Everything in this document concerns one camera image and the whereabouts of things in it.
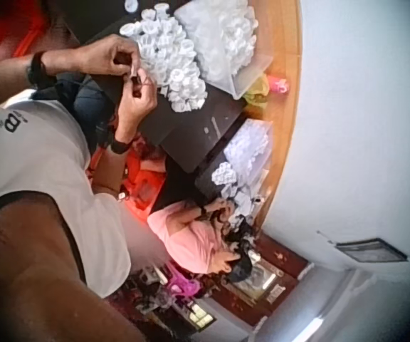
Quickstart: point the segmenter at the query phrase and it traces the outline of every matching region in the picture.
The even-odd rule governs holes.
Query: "wooden cabinet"
[[[271,314],[297,286],[298,275],[308,261],[261,234],[257,252],[262,259],[255,267],[264,278],[255,289],[246,283],[219,284],[212,298],[250,326],[256,326],[264,316]]]
[[[257,252],[273,266],[282,269],[294,278],[308,265],[308,260],[277,243],[263,232],[256,240]]]

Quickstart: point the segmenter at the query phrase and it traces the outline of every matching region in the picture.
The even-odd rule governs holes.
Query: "yellow object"
[[[263,74],[256,82],[248,89],[243,96],[250,105],[265,109],[267,107],[267,95],[270,92],[270,83],[267,75]]]

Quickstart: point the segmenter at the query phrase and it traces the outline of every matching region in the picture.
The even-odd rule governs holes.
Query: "floor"
[[[265,110],[253,106],[246,108],[250,118],[273,122],[274,143],[270,172],[262,187],[262,194],[267,200],[256,218],[256,226],[259,229],[270,209],[288,156],[297,113],[302,55],[299,0],[265,2],[274,55],[274,61],[266,73],[286,78],[290,84],[290,92],[287,95],[271,93]]]

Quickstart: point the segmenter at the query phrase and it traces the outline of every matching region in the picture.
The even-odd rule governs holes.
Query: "pink shirt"
[[[185,208],[185,202],[169,205],[148,217],[151,230],[164,242],[166,250],[178,265],[190,272],[206,274],[211,256],[221,249],[221,237],[217,237],[209,222],[193,221],[186,229],[169,236],[166,220],[170,214]]]

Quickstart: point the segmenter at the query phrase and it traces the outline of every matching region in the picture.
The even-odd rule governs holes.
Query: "black wristband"
[[[35,53],[31,65],[26,70],[29,83],[37,90],[53,87],[56,83],[56,77],[47,75],[46,66],[42,63],[44,52]]]
[[[126,144],[124,142],[117,141],[115,138],[113,138],[112,144],[110,145],[110,149],[113,153],[116,153],[117,155],[122,155],[131,148],[131,144],[132,142]]]

